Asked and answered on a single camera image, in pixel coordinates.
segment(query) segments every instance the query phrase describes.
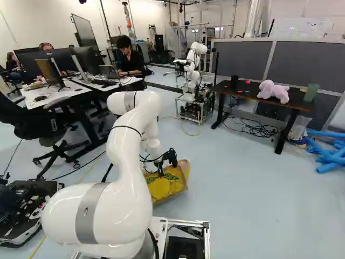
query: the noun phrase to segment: plush toy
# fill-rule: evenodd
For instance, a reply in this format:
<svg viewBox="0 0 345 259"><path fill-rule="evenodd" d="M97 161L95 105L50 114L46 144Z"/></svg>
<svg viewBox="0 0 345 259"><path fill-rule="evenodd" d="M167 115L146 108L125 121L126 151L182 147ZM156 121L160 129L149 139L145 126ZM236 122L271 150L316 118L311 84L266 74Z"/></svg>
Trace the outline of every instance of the plush toy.
<svg viewBox="0 0 345 259"><path fill-rule="evenodd" d="M258 98L268 99L269 97L277 97L282 104L289 102L288 90L290 87L282 85L274 85L273 81L265 80L259 86L261 92L258 94Z"/></svg>

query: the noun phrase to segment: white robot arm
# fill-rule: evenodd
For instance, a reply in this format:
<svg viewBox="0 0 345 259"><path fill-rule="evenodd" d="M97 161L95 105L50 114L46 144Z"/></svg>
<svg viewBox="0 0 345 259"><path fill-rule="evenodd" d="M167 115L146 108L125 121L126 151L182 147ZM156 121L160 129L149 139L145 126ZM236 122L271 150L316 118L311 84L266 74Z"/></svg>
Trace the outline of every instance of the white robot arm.
<svg viewBox="0 0 345 259"><path fill-rule="evenodd" d="M188 89L186 92L194 93L197 82L200 79L200 72L195 71L200 63L200 54L206 54L207 47L198 42L194 42L188 52L186 60L174 60L174 63L180 63L184 65L184 70L187 73L187 79L190 80Z"/></svg>
<svg viewBox="0 0 345 259"><path fill-rule="evenodd" d="M161 101L152 91L119 92L108 98L107 106L113 113L123 114L106 147L109 159L119 167L119 179L60 190L46 205L42 226L55 242L73 245L86 255L133 258L142 247L152 217L139 149L141 145L152 159L162 154L157 139Z"/></svg>

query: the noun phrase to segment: gray partition wall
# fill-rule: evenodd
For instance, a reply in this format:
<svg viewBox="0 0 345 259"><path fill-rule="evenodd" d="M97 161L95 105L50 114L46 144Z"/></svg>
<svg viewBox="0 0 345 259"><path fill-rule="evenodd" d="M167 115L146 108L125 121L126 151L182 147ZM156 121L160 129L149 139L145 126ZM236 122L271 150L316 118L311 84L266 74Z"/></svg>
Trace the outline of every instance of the gray partition wall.
<svg viewBox="0 0 345 259"><path fill-rule="evenodd" d="M219 52L219 75L232 76L237 74L241 78L262 80L272 41L214 42L213 47ZM212 62L213 72L214 69L215 62Z"/></svg>
<svg viewBox="0 0 345 259"><path fill-rule="evenodd" d="M320 85L320 89L345 90L345 44L277 42L267 78L290 85Z"/></svg>
<svg viewBox="0 0 345 259"><path fill-rule="evenodd" d="M339 107L337 104L345 91L345 42L216 39L213 47L219 52L218 74L221 76L236 74L251 80L270 79L275 84L291 87L319 84L315 110L303 113L313 118L310 128L325 129ZM211 57L214 72L214 53ZM259 103L257 112L268 114L265 110L273 108Z"/></svg>

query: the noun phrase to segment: black office chair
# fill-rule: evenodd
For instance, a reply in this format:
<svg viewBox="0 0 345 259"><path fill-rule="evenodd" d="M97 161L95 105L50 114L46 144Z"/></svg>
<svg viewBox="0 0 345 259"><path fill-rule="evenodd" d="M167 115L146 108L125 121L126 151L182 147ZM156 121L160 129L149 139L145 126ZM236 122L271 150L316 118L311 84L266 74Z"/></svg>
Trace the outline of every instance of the black office chair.
<svg viewBox="0 0 345 259"><path fill-rule="evenodd" d="M74 167L79 167L78 161L73 160L66 151L87 146L89 141L78 144L68 145L65 140L58 146L56 143L61 140L66 131L70 128L75 131L78 127L71 123L78 120L71 112L56 112L57 107L62 107L68 98L59 99L44 106L43 110L27 110L21 108L9 100L0 92L0 121L6 124L12 124L15 127L15 135L21 139L39 139L42 146L51 146L52 152L41 157L34 158L33 162L38 165L41 160L50 158L43 170L37 175L37 179L42 179L43 174L52 166L57 157L66 159L66 162L73 162Z"/></svg>
<svg viewBox="0 0 345 259"><path fill-rule="evenodd" d="M4 79L4 81L5 81L6 85L7 85L7 87L11 90L11 92L9 92L9 93L7 94L7 96L10 96L10 94L12 94L12 93L20 94L20 88L18 87L18 85L19 85L22 81L21 81L21 80L13 80L13 79L11 79L11 78L9 77L9 74L10 74L10 73L11 73L11 71L4 69L4 67L3 67L2 65L0 65L0 75L1 75L1 77ZM12 85L15 87L15 89L12 89L12 88L10 87L9 83L12 84Z"/></svg>

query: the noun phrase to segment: yellow bag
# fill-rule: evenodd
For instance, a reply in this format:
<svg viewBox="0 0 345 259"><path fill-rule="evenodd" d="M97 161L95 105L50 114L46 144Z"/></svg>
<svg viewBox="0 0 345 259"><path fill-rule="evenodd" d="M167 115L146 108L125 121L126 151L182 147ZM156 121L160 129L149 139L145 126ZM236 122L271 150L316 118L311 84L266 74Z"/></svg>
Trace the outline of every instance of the yellow bag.
<svg viewBox="0 0 345 259"><path fill-rule="evenodd" d="M167 166L164 170L164 177L158 177L158 173L149 174L144 172L146 183L152 197L152 203L164 201L188 189L190 164L188 160L178 161L176 168Z"/></svg>

